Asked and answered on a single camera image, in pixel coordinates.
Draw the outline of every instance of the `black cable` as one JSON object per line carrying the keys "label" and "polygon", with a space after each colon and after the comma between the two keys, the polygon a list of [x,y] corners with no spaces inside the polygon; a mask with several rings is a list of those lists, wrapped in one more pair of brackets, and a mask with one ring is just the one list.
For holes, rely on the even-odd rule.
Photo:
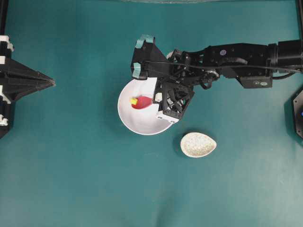
{"label": "black cable", "polygon": [[273,77],[273,79],[285,79],[285,78],[288,78],[288,77],[291,77],[292,75],[294,75],[295,73],[294,72],[291,72],[291,73],[288,73],[284,76],[280,76],[280,77]]}
{"label": "black cable", "polygon": [[259,66],[259,65],[224,65],[224,66],[196,66],[196,65],[186,65],[183,63],[174,63],[174,62],[165,62],[165,61],[144,61],[147,63],[160,63],[160,64],[170,64],[170,65],[180,65],[185,67],[191,67],[195,69],[203,69],[203,70],[215,70],[215,69],[224,69],[224,68],[259,68],[259,69],[267,69],[267,70],[286,70],[289,72],[301,72],[300,70],[294,70],[289,68],[281,68],[281,67],[270,67],[270,66]]}

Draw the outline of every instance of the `white bowl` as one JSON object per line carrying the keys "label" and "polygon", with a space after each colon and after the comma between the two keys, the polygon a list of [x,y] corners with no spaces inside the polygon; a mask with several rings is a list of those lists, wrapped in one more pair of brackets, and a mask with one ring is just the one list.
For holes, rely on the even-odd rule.
{"label": "white bowl", "polygon": [[130,98],[146,96],[153,98],[157,78],[130,81],[121,91],[118,99],[118,113],[123,124],[141,135],[155,135],[168,129],[172,123],[156,118],[159,104],[152,104],[141,110],[132,108]]}
{"label": "white bowl", "polygon": [[204,157],[217,147],[212,138],[199,132],[186,134],[180,145],[183,153],[189,157]]}

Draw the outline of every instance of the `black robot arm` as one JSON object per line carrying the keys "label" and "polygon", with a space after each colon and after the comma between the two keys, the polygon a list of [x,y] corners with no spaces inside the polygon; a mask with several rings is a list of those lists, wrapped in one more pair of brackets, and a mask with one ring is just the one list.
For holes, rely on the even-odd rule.
{"label": "black robot arm", "polygon": [[[167,57],[144,35],[136,43],[131,70],[134,79],[157,78],[154,103],[172,122],[182,118],[193,86],[211,88],[220,75],[236,79],[244,88],[269,88],[274,79],[285,79],[303,67],[302,40],[278,44],[229,44],[197,52],[174,50]],[[274,72],[284,73],[273,77]]]}

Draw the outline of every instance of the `green tabletop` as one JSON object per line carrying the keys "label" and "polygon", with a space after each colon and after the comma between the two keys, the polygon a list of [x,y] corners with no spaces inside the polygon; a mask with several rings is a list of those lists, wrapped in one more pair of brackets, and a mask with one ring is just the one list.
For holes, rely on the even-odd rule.
{"label": "green tabletop", "polygon": [[[117,113],[141,34],[174,48],[299,38],[294,0],[144,4],[10,0],[13,59],[56,80],[17,102],[0,141],[1,227],[302,227],[303,148],[291,97],[303,77],[271,89],[221,78],[195,88],[181,122],[129,131]],[[188,158],[186,132],[215,151]]]}

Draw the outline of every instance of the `small speckled dish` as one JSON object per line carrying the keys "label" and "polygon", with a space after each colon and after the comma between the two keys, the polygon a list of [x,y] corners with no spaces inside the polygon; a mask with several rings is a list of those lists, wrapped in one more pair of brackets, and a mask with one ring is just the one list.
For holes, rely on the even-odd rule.
{"label": "small speckled dish", "polygon": [[183,153],[189,157],[204,157],[217,147],[212,138],[199,132],[186,134],[180,145]]}

